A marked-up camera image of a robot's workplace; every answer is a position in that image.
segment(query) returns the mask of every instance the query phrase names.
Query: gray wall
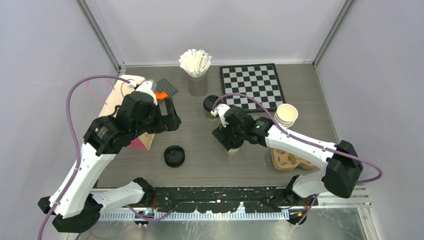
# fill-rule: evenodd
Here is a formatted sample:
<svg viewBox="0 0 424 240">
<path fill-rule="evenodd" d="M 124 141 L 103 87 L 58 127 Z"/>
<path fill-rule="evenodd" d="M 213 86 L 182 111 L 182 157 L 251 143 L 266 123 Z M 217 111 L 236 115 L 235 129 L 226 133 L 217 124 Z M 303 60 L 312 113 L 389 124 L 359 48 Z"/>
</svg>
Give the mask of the gray wall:
<svg viewBox="0 0 424 240">
<path fill-rule="evenodd" d="M 213 63 L 312 62 L 345 0 L 88 0 L 117 58 L 178 64 L 188 49 Z"/>
<path fill-rule="evenodd" d="M 75 161 L 65 113 L 69 88 L 116 73 L 73 0 L 2 1 L 0 36 L 0 239 L 30 240 L 45 216 L 38 200 L 57 190 Z M 105 80 L 91 82 L 107 97 Z M 85 85 L 73 95 L 80 140 L 101 107 Z M 50 221 L 44 239 L 59 237 Z"/>
<path fill-rule="evenodd" d="M 367 189 L 385 239 L 424 234 L 423 13 L 422 0 L 356 1 L 318 66 L 339 138 L 384 170 Z"/>
</svg>

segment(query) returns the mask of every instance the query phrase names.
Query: chessboard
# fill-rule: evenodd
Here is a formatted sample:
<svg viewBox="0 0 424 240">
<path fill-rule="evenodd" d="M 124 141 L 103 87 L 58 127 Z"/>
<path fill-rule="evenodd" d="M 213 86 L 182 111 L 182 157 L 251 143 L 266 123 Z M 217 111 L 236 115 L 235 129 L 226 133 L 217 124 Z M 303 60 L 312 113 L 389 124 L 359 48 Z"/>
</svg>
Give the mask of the chessboard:
<svg viewBox="0 0 424 240">
<path fill-rule="evenodd" d="M 223 94 L 241 93 L 258 100 L 268 111 L 286 103 L 274 63 L 220 67 Z M 225 103 L 246 112 L 261 112 L 262 108 L 240 96 L 229 96 Z"/>
</svg>

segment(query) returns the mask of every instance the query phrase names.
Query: wood grain surface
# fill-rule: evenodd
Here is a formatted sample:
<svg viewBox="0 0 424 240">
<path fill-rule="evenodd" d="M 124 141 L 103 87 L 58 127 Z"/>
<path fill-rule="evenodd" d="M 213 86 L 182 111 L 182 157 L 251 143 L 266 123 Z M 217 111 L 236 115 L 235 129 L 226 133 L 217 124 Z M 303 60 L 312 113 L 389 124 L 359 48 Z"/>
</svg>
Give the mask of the wood grain surface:
<svg viewBox="0 0 424 240">
<path fill-rule="evenodd" d="M 276 65 L 282 91 L 287 103 L 294 105 L 299 117 L 290 128 L 293 131 L 335 142 L 317 75 L 311 64 Z M 98 187 L 120 187 L 135 178 L 145 178 L 154 187 L 208 186 L 285 186 L 292 176 L 316 170 L 295 169 L 278 171 L 271 160 L 271 148 L 245 142 L 235 155 L 229 155 L 212 135 L 219 121 L 206 117 L 203 100 L 208 95 L 222 95 L 219 66 L 207 72 L 208 93 L 191 96 L 187 74 L 178 66 L 128 68 L 126 74 L 159 81 L 166 78 L 178 89 L 172 97 L 182 124 L 177 131 L 156 134 L 149 151 L 123 148 L 106 167 Z M 265 116 L 263 112 L 251 114 Z M 185 162 L 177 168 L 165 164 L 164 150 L 178 145 L 185 150 Z"/>
</svg>

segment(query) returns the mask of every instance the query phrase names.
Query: round black lid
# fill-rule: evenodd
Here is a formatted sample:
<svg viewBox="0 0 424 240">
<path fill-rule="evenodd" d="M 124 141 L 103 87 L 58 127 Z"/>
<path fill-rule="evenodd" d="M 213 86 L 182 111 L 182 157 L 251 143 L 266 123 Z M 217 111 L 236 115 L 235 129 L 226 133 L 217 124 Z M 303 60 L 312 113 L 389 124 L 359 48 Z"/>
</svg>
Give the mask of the round black lid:
<svg viewBox="0 0 424 240">
<path fill-rule="evenodd" d="M 218 100 L 218 96 L 217 95 L 210 95 L 207 96 L 204 100 L 203 100 L 203 108 L 207 111 L 210 112 L 212 111 L 212 107 L 214 106 L 214 103 Z"/>
<path fill-rule="evenodd" d="M 163 152 L 163 157 L 165 158 L 166 165 L 171 168 L 177 168 L 184 163 L 186 159 L 186 154 L 184 153 L 184 149 L 180 146 L 169 146 Z"/>
</svg>

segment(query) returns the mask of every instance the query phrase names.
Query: stack of paper cups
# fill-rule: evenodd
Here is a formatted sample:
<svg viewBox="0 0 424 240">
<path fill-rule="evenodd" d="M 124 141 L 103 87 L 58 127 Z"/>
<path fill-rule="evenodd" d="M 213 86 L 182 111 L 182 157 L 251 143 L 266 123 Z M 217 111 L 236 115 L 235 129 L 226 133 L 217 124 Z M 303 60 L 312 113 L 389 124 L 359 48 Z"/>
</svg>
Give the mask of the stack of paper cups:
<svg viewBox="0 0 424 240">
<path fill-rule="evenodd" d="M 290 128 L 295 124 L 298 115 L 298 110 L 293 105 L 284 103 L 278 106 L 274 118 L 283 127 Z"/>
</svg>

